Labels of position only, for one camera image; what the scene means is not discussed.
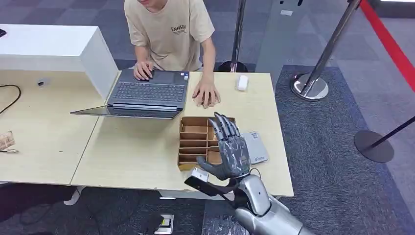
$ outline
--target laptop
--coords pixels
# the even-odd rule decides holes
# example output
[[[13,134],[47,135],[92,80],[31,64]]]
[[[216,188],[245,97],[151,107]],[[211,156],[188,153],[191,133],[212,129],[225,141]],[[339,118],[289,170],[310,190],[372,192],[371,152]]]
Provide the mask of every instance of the laptop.
[[[148,81],[138,81],[132,69],[124,69],[107,105],[71,114],[173,119],[184,109],[189,72],[154,70],[152,76]]]

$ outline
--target red line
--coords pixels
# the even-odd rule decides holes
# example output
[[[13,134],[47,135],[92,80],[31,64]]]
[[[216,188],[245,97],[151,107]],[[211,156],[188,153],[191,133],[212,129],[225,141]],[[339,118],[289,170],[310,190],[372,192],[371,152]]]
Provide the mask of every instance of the red line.
[[[401,50],[398,43],[393,39],[392,35],[383,25],[382,21],[377,16],[374,9],[369,5],[367,0],[362,0],[360,4],[363,13],[372,25],[373,30],[376,32],[378,38],[382,42],[389,56],[391,56],[393,62],[398,67],[402,76],[406,79],[409,86],[415,92],[415,68],[411,64],[410,60],[406,57],[405,53]]]

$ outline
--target man's right hand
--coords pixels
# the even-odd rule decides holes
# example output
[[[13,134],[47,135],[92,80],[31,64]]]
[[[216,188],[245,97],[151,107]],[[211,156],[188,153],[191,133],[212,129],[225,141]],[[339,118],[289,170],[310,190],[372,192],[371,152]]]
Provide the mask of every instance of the man's right hand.
[[[138,80],[148,80],[152,78],[151,71],[153,70],[153,62],[150,61],[137,61],[134,66],[134,77]]]

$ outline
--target laptop screen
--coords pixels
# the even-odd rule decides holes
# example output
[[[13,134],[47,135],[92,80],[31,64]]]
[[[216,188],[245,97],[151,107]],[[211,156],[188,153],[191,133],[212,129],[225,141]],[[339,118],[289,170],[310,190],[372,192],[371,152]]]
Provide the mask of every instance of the laptop screen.
[[[100,106],[91,109],[71,112],[71,114],[78,115],[92,115],[92,116],[108,116],[108,117],[125,117],[125,118],[159,118],[172,119],[180,111],[158,111],[158,110],[131,110],[131,109],[117,109],[109,106]]]

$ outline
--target silver robotic arm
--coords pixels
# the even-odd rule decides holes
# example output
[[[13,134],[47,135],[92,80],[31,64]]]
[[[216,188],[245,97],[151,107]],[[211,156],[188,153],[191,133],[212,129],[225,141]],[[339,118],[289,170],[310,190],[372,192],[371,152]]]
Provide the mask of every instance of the silver robotic arm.
[[[208,174],[197,168],[185,183],[209,196],[224,197],[225,193],[233,191],[235,200],[231,204],[235,217],[253,235],[313,235],[286,206],[267,192],[258,176],[250,174],[248,148],[236,125],[224,115],[215,113],[215,116],[219,124],[209,121],[219,141],[222,163],[212,165],[204,158],[197,160],[203,170],[220,180],[230,179],[230,184],[226,187],[213,185],[208,182]]]

